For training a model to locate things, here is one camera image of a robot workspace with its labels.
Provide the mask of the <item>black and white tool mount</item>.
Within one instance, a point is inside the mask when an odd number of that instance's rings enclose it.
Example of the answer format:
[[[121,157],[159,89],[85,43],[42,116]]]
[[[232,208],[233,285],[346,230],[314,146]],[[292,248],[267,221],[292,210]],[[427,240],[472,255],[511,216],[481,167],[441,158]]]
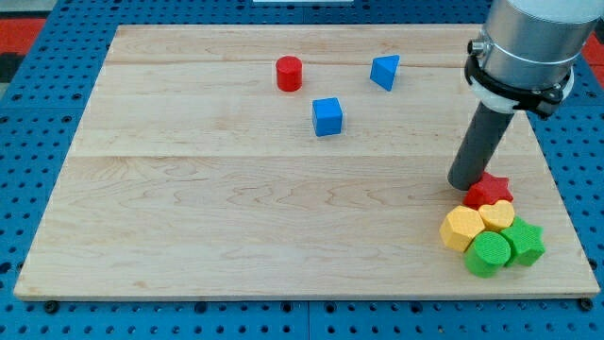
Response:
[[[532,111],[551,116],[574,85],[572,61],[561,64],[518,59],[490,42],[474,39],[467,45],[464,76],[489,110],[513,114]]]

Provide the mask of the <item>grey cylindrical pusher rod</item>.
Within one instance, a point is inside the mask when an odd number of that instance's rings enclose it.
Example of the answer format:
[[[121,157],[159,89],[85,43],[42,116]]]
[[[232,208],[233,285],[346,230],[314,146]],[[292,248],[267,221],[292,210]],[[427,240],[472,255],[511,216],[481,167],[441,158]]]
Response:
[[[482,102],[478,104],[447,175],[454,188],[468,191],[482,178],[512,118],[512,113],[491,110]]]

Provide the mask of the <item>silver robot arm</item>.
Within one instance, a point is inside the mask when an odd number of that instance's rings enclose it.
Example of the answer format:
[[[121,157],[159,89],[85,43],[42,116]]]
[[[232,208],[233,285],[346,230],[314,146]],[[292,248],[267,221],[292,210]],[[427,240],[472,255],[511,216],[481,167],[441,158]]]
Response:
[[[574,86],[573,64],[603,15],[603,0],[494,0],[467,44],[464,76],[479,102],[449,169],[478,182],[517,111],[550,117]]]

